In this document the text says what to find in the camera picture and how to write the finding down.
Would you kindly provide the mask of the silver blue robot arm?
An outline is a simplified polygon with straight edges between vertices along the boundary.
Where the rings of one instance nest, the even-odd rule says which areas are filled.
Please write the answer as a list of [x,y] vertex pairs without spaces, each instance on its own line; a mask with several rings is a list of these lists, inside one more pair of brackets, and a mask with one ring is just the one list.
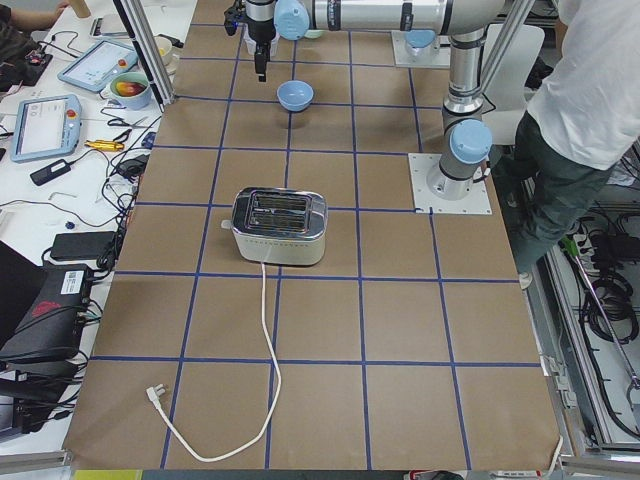
[[259,81],[267,78],[275,37],[298,40],[309,30],[429,31],[450,45],[448,93],[443,101],[444,151],[426,175],[429,190],[444,200],[460,200],[492,144],[480,119],[481,68],[485,30],[501,10],[500,1],[236,1],[224,13],[234,35],[245,24],[255,43]]

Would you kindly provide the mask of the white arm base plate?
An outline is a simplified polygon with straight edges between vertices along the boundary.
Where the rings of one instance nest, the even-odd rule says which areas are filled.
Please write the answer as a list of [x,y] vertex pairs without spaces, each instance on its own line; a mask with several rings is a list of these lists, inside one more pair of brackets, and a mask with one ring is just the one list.
[[491,215],[485,175],[478,166],[466,180],[452,180],[439,166],[440,154],[409,153],[414,211],[424,214]]

